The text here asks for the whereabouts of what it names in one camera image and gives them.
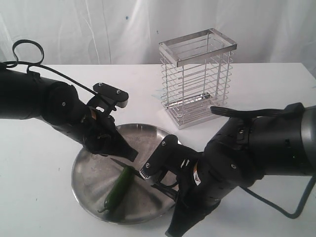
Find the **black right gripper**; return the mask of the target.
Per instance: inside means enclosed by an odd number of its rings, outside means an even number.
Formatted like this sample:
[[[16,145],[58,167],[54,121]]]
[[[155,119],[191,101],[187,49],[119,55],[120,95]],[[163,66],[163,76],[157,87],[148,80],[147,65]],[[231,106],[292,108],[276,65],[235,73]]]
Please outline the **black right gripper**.
[[[182,237],[209,215],[222,199],[222,148],[208,144],[203,152],[183,145],[172,149],[170,168],[176,174],[179,193],[167,237]]]

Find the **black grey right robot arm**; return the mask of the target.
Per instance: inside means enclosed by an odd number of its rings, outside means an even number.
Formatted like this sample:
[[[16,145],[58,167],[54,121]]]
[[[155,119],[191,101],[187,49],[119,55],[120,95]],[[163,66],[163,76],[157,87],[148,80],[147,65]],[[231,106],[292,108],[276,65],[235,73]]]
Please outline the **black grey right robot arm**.
[[[316,182],[316,109],[294,103],[284,109],[238,111],[212,107],[228,121],[202,152],[180,145],[174,136],[163,147],[166,168],[179,186],[166,231],[181,237],[218,207],[236,187],[250,187],[267,175],[310,176],[293,213],[261,197],[290,219],[298,218]]]

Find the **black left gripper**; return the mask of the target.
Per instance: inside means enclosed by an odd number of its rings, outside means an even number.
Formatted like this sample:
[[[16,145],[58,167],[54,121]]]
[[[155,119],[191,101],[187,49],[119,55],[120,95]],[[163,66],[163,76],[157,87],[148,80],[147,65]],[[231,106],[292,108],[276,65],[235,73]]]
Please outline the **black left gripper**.
[[[92,154],[113,155],[134,162],[138,152],[118,132],[111,115],[90,108],[76,124],[63,124],[59,132],[80,143]]]

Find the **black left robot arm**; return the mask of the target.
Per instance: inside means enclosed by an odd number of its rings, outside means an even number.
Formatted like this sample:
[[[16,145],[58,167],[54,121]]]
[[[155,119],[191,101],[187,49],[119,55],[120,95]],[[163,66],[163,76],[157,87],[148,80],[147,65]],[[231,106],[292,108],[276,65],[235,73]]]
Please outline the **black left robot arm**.
[[[0,65],[1,119],[38,119],[81,144],[92,154],[134,161],[138,152],[119,133],[111,112],[127,105],[127,92],[105,83],[84,103],[73,85],[17,72]]]

